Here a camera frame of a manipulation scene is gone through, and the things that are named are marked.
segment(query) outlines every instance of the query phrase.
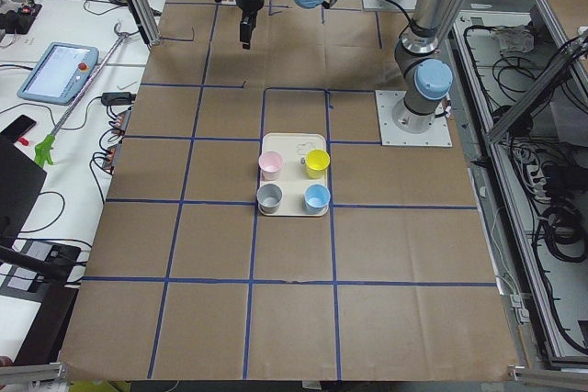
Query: green grabber claw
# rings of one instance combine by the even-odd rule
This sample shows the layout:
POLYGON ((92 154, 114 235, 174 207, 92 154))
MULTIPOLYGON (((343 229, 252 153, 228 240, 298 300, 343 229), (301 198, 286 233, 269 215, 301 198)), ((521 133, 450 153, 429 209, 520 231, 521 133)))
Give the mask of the green grabber claw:
POLYGON ((35 162, 42 168, 45 163, 53 165, 51 159, 51 150, 53 149, 53 142, 55 135, 47 135, 45 140, 41 141, 35 146, 35 162))

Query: tray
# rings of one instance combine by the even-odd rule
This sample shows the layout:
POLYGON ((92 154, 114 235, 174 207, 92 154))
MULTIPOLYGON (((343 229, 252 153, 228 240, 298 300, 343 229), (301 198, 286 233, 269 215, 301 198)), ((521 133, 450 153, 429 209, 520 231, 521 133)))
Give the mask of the tray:
POLYGON ((319 217, 329 208, 316 214, 309 214, 304 208, 304 192, 313 184, 328 187, 328 170, 320 179, 311 179, 306 175, 306 168, 300 161, 309 151, 322 149, 326 151, 327 142, 322 135, 313 133, 268 133, 264 136, 262 152, 277 151, 284 160, 282 171, 277 180, 264 181, 260 175, 259 186, 266 184, 278 185, 282 190, 282 202, 276 213, 264 213, 265 216, 305 216, 319 217))

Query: power adapter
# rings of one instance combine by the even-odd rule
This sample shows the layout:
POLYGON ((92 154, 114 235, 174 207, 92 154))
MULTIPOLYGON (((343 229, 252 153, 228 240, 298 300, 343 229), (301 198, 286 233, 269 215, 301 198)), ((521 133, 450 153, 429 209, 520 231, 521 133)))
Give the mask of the power adapter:
POLYGON ((105 92, 100 101, 104 106, 128 106, 134 103, 136 96, 130 92, 105 92))

